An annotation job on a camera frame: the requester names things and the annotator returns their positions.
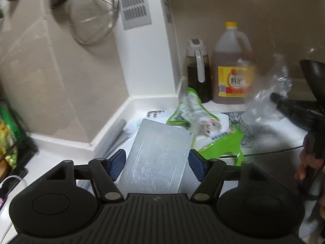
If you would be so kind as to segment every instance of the metal strainer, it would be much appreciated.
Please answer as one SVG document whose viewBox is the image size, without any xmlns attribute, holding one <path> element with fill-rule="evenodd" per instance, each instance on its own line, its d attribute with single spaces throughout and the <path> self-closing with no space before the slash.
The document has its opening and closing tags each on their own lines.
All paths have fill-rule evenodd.
<svg viewBox="0 0 325 244">
<path fill-rule="evenodd" d="M 69 0 L 70 27 L 82 44 L 95 44 L 106 37 L 118 14 L 118 0 Z"/>
</svg>

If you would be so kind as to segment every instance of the white cable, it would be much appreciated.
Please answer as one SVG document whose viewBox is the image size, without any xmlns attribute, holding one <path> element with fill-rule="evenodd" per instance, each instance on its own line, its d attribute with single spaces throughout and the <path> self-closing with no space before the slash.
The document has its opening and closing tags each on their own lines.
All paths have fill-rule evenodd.
<svg viewBox="0 0 325 244">
<path fill-rule="evenodd" d="M 24 181 L 24 179 L 22 179 L 22 178 L 19 177 L 18 175 L 10 175 L 10 176 L 8 176 L 6 179 L 4 179 L 4 180 L 0 183 L 0 188 L 3 186 L 4 182 L 5 182 L 6 180 L 10 179 L 10 178 L 16 178 L 16 179 L 18 179 L 19 181 L 21 181 L 21 182 L 24 183 L 25 188 L 27 187 L 27 183 Z M 11 227 L 12 227 L 12 222 L 10 221 L 9 226 L 8 226 L 7 229 L 5 230 L 3 236 L 2 236 L 2 238 L 1 238 L 1 240 L 0 240 L 0 244 L 2 244 L 4 238 L 5 238 L 6 235 L 8 234 L 8 232 L 9 232 L 9 230 L 10 230 Z"/>
</svg>

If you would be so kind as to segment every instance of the yellow and red label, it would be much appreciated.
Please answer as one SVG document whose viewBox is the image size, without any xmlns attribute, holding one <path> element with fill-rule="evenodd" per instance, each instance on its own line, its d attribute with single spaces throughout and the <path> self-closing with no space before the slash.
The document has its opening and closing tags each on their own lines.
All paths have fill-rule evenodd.
<svg viewBox="0 0 325 244">
<path fill-rule="evenodd" d="M 218 66 L 218 95 L 221 97 L 244 97 L 253 80 L 253 67 Z"/>
</svg>

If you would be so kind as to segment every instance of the ribbed black surface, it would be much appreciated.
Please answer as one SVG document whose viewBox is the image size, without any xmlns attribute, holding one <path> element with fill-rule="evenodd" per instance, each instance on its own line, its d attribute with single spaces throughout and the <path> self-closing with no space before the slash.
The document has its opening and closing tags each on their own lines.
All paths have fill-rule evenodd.
<svg viewBox="0 0 325 244">
<path fill-rule="evenodd" d="M 18 235 L 10 244 L 289 244 L 295 236 L 258 240 L 242 236 L 223 225 L 212 207 L 190 202 L 185 195 L 137 195 L 106 204 L 85 229 L 56 239 Z"/>
</svg>

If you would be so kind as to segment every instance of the white baseboard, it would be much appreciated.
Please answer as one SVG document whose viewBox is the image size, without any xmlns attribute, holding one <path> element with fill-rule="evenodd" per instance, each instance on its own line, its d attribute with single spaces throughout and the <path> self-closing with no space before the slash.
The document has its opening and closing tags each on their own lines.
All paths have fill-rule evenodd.
<svg viewBox="0 0 325 244">
<path fill-rule="evenodd" d="M 68 141 L 39 134 L 30 134 L 30 136 L 40 150 L 47 150 L 54 154 L 63 155 L 67 159 L 71 155 L 78 155 L 78 157 L 90 160 L 94 158 L 97 151 L 107 140 L 107 134 L 115 122 L 121 119 L 128 122 L 139 111 L 176 109 L 179 100 L 183 96 L 183 85 L 184 80 L 180 81 L 175 95 L 133 96 L 127 98 L 90 143 Z"/>
</svg>

